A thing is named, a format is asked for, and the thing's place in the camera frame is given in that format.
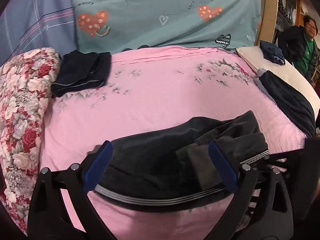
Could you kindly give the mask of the folded dark navy garment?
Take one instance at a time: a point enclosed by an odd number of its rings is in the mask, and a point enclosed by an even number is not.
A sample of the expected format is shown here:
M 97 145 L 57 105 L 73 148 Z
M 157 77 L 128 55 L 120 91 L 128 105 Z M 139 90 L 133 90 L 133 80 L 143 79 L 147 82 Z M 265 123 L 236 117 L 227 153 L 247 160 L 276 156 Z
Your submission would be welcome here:
M 60 71 L 51 85 L 52 94 L 60 98 L 66 93 L 100 88 L 111 72 L 111 54 L 81 53 L 77 50 L 63 56 Z

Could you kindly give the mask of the red floral rolled quilt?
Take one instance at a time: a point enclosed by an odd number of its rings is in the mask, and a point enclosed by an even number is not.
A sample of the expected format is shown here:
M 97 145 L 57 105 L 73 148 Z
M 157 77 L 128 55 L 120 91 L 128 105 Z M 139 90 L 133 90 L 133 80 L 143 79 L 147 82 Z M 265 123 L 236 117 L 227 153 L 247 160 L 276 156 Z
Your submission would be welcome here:
M 39 174 L 43 118 L 59 68 L 53 48 L 28 51 L 1 66 L 1 203 L 23 233 Z

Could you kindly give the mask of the person in green shirt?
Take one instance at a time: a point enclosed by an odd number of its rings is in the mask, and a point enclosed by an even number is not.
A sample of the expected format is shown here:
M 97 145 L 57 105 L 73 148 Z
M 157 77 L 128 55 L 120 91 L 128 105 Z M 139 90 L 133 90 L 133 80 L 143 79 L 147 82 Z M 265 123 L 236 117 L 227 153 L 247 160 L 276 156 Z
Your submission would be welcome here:
M 285 59 L 310 82 L 319 66 L 319 48 L 315 41 L 318 28 L 316 21 L 309 15 L 303 17 L 303 23 L 281 32 L 278 47 Z

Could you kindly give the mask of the teal heart-print quilt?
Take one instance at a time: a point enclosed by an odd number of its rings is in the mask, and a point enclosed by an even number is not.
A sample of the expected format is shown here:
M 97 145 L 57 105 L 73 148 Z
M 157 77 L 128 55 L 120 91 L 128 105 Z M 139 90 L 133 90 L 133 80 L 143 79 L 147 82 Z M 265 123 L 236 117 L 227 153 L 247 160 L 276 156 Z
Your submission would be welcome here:
M 261 0 L 72 0 L 83 53 L 142 47 L 235 49 L 255 43 Z

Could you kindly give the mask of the blue plaid pillow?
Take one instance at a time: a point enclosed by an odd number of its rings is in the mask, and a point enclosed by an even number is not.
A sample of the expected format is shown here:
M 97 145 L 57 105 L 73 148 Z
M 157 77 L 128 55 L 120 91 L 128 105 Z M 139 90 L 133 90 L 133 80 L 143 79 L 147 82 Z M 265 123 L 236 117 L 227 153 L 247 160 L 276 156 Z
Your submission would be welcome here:
M 10 0 L 1 14 L 1 63 L 37 48 L 76 50 L 71 0 Z

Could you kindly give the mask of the dark navy flat garment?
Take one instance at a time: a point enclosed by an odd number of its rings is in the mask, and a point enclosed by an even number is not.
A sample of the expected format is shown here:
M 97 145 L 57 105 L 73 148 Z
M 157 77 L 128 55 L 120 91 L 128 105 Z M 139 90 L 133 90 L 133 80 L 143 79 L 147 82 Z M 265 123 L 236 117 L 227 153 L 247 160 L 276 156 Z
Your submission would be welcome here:
M 305 96 L 269 70 L 259 69 L 255 85 L 307 138 L 316 136 L 315 113 Z

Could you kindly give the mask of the black track pants white stripes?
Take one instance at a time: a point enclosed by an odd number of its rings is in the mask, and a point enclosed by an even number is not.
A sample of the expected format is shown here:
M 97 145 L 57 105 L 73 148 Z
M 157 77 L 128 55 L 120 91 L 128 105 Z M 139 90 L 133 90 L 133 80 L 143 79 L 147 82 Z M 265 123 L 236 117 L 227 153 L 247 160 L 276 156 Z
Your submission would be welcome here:
M 241 164 L 268 154 L 253 112 L 225 121 L 194 117 L 172 128 L 112 141 L 113 157 L 95 191 L 116 205 L 143 212 L 218 202 L 231 193 L 209 157 L 211 142 Z

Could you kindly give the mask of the white quilted pillow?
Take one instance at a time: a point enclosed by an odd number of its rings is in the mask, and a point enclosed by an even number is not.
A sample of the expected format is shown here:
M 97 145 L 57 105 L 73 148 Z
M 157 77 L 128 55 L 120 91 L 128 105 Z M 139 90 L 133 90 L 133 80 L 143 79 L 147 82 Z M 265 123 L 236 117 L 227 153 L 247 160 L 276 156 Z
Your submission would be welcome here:
M 259 69 L 269 70 L 302 93 L 310 102 L 315 118 L 317 118 L 320 106 L 318 95 L 310 83 L 287 60 L 285 60 L 285 65 L 283 66 L 272 63 L 264 58 L 263 52 L 258 46 L 236 48 L 236 52 L 250 66 L 253 72 L 257 73 Z

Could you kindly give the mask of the small navy folded cloth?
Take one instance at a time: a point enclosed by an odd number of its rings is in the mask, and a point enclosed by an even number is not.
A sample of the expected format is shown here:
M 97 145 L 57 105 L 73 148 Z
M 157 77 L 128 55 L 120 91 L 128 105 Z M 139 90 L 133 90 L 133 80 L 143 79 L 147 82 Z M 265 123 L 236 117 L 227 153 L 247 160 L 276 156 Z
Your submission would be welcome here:
M 274 43 L 260 40 L 260 49 L 263 52 L 264 59 L 280 66 L 285 65 L 285 57 L 282 50 Z

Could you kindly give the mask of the pink floral bed sheet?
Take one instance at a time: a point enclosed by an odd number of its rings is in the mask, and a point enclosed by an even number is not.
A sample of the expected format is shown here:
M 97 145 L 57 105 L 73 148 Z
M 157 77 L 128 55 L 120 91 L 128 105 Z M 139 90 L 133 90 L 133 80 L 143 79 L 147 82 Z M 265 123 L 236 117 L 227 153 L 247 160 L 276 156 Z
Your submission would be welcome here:
M 53 99 L 41 166 L 65 170 L 106 140 L 170 128 L 195 116 L 229 120 L 252 111 L 271 153 L 302 148 L 305 135 L 252 81 L 238 55 L 218 49 L 145 48 L 112 56 L 106 86 Z

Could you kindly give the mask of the wooden headboard board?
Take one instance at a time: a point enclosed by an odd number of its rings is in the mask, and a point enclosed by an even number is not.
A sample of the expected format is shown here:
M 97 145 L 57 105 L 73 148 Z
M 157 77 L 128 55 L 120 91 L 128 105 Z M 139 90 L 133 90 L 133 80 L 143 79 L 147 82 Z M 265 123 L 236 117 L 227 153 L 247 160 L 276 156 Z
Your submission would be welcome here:
M 258 33 L 255 45 L 260 44 L 260 40 L 272 42 L 276 28 L 278 14 L 278 0 L 261 0 L 261 22 L 258 24 Z

